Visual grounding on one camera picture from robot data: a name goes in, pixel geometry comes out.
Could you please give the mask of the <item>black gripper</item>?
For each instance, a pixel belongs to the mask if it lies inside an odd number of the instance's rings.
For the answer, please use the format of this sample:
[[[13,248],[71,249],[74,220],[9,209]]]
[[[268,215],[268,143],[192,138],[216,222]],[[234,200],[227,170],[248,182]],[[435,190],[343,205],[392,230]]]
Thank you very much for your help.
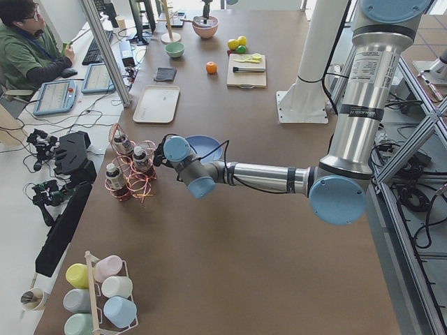
[[[165,135],[154,151],[153,165],[155,167],[160,167],[161,165],[164,165],[167,168],[173,167],[171,162],[166,158],[164,154],[164,144],[166,143],[166,140],[168,140],[172,136],[174,136],[174,134],[172,133]]]
[[[202,0],[203,2],[203,21],[206,22],[210,17],[210,0]]]

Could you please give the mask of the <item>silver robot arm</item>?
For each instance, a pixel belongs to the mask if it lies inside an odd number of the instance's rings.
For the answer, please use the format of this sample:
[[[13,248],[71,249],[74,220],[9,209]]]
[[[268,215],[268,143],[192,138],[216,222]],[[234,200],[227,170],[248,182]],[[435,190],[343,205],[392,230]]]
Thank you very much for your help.
[[[206,22],[210,18],[210,4],[212,3],[212,0],[202,0],[204,3],[203,5],[203,21]],[[224,3],[227,5],[233,5],[236,4],[238,0],[225,0]]]
[[[230,162],[206,163],[184,137],[168,134],[155,151],[155,166],[174,169],[196,198],[218,183],[272,194],[301,193],[313,212],[333,225],[358,220],[372,177],[368,161],[383,118],[400,55],[410,47],[429,1],[361,1],[353,27],[353,63],[328,154],[316,167],[299,169]],[[324,117],[323,82],[330,53],[349,8],[347,1],[319,1],[312,16],[298,76],[277,97],[284,123],[316,123]]]

